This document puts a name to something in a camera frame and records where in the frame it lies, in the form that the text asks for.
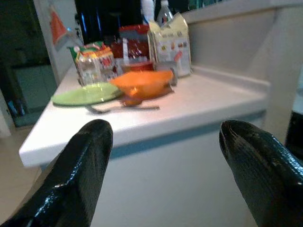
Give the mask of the green round plate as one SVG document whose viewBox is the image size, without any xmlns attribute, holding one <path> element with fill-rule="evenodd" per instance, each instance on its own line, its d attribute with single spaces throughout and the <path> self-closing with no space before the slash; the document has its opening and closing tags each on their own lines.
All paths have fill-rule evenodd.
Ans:
<svg viewBox="0 0 303 227">
<path fill-rule="evenodd" d="M 108 102 L 123 92 L 111 83 L 101 82 L 54 95 L 51 101 L 58 106 L 86 106 Z"/>
</svg>

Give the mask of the grey metal can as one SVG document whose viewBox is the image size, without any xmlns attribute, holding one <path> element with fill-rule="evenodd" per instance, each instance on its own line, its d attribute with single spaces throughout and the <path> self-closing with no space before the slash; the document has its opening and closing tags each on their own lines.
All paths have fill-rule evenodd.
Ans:
<svg viewBox="0 0 303 227">
<path fill-rule="evenodd" d="M 175 61 L 156 62 L 154 64 L 154 69 L 156 71 L 160 71 L 160 70 L 172 71 L 173 78 L 170 80 L 169 84 L 173 87 L 175 87 L 178 84 L 178 68 L 177 68 L 177 63 Z"/>
</svg>

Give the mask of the black glossy appliance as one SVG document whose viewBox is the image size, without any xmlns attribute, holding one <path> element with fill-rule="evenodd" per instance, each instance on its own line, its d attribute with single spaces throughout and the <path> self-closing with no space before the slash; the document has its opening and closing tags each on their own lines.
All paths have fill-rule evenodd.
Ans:
<svg viewBox="0 0 303 227">
<path fill-rule="evenodd" d="M 120 38 L 119 28 L 143 22 L 141 0 L 74 0 L 84 44 L 105 45 Z"/>
</svg>

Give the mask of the colourful red green food package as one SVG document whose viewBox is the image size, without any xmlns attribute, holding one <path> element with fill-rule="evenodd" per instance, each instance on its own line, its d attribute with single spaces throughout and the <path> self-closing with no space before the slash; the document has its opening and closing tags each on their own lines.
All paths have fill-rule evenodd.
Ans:
<svg viewBox="0 0 303 227">
<path fill-rule="evenodd" d="M 118 76 L 116 61 L 109 46 L 102 41 L 68 47 L 81 86 L 108 82 Z"/>
</svg>

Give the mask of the red lidded jar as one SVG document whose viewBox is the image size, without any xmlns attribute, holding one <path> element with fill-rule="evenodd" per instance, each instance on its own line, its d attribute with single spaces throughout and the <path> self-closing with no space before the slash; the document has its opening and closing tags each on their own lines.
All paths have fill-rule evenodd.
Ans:
<svg viewBox="0 0 303 227">
<path fill-rule="evenodd" d="M 148 61 L 145 58 L 137 59 L 115 59 L 117 70 L 119 74 L 127 73 L 130 71 L 144 71 L 144 70 L 154 70 L 153 62 Z"/>
</svg>

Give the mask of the teal cabinet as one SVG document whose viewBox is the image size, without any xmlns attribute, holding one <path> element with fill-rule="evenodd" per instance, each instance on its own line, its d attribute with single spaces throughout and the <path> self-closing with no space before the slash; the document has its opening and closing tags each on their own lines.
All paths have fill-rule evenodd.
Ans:
<svg viewBox="0 0 303 227">
<path fill-rule="evenodd" d="M 17 127 L 33 125 L 39 119 L 57 89 L 50 64 L 14 69 L 21 97 L 16 104 L 19 110 L 14 118 Z"/>
</svg>

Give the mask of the orange and white wall poster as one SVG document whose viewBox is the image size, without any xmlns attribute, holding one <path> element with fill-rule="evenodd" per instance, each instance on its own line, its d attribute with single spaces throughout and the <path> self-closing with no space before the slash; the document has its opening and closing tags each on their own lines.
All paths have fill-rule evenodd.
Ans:
<svg viewBox="0 0 303 227">
<path fill-rule="evenodd" d="M 53 4 L 49 5 L 49 16 L 53 46 L 58 52 L 68 42 L 72 42 L 73 37 L 71 31 L 65 27 Z"/>
</svg>

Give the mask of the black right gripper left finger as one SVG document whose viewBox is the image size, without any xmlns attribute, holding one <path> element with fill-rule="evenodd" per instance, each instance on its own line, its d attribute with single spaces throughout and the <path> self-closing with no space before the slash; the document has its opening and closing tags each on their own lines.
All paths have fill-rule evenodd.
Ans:
<svg viewBox="0 0 303 227">
<path fill-rule="evenodd" d="M 85 124 L 0 227 L 90 227 L 112 146 L 109 122 Z"/>
</svg>

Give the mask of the clear plastic bottle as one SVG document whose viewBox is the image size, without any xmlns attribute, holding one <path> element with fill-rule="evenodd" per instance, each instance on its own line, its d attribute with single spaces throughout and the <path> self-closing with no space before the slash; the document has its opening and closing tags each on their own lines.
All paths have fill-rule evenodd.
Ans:
<svg viewBox="0 0 303 227">
<path fill-rule="evenodd" d="M 157 16 L 157 24 L 162 27 L 173 19 L 173 14 L 169 9 L 169 1 L 161 0 L 160 10 Z"/>
</svg>

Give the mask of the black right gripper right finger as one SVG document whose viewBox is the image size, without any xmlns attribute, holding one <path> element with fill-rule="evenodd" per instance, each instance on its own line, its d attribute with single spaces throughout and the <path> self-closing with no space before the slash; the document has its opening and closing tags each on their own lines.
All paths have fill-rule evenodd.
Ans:
<svg viewBox="0 0 303 227">
<path fill-rule="evenodd" d="M 303 227 L 303 165 L 272 134 L 222 122 L 222 154 L 258 227 Z"/>
</svg>

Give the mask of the cream paper food bag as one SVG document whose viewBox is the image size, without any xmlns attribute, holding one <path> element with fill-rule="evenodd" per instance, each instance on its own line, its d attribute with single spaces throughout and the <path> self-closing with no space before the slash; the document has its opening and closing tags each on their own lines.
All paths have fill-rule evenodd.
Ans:
<svg viewBox="0 0 303 227">
<path fill-rule="evenodd" d="M 147 37 L 150 60 L 174 61 L 179 77 L 191 74 L 189 29 L 180 13 L 175 14 L 174 18 L 163 26 L 154 21 L 149 22 Z"/>
</svg>

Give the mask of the orange plastic bowl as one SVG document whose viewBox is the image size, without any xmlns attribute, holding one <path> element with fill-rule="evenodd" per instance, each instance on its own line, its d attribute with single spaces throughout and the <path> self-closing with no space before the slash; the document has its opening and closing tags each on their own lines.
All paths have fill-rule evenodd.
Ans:
<svg viewBox="0 0 303 227">
<path fill-rule="evenodd" d="M 150 99 L 168 93 L 173 77 L 174 74 L 170 70 L 130 71 L 110 80 L 110 83 L 128 97 Z"/>
</svg>

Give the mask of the white plastic bottle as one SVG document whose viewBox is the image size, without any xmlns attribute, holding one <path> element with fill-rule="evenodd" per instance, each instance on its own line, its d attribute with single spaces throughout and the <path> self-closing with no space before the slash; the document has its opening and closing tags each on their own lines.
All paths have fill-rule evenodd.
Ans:
<svg viewBox="0 0 303 227">
<path fill-rule="evenodd" d="M 154 20 L 155 2 L 154 0 L 141 0 L 141 13 L 143 23 L 148 24 Z"/>
</svg>

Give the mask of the red transparent container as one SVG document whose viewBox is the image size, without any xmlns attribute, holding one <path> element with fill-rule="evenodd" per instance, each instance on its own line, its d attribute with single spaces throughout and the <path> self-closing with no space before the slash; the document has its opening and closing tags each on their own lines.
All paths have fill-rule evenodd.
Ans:
<svg viewBox="0 0 303 227">
<path fill-rule="evenodd" d="M 148 25 L 129 25 L 119 28 L 120 39 L 110 45 L 114 58 L 123 58 L 123 39 L 126 39 L 128 57 L 139 58 L 149 56 L 149 44 L 147 33 L 150 30 Z"/>
</svg>

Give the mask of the metal fork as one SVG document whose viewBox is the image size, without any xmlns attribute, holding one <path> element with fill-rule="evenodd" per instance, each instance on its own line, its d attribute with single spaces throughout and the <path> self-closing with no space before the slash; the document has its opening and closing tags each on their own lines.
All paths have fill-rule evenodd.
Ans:
<svg viewBox="0 0 303 227">
<path fill-rule="evenodd" d="M 145 111 L 145 110 L 160 110 L 159 106 L 131 106 L 131 107 L 126 107 L 126 106 L 116 106 L 116 107 L 111 107 L 107 109 L 97 109 L 92 106 L 85 106 L 85 108 L 93 113 L 93 114 L 106 114 L 109 112 L 114 112 L 114 111 Z"/>
</svg>

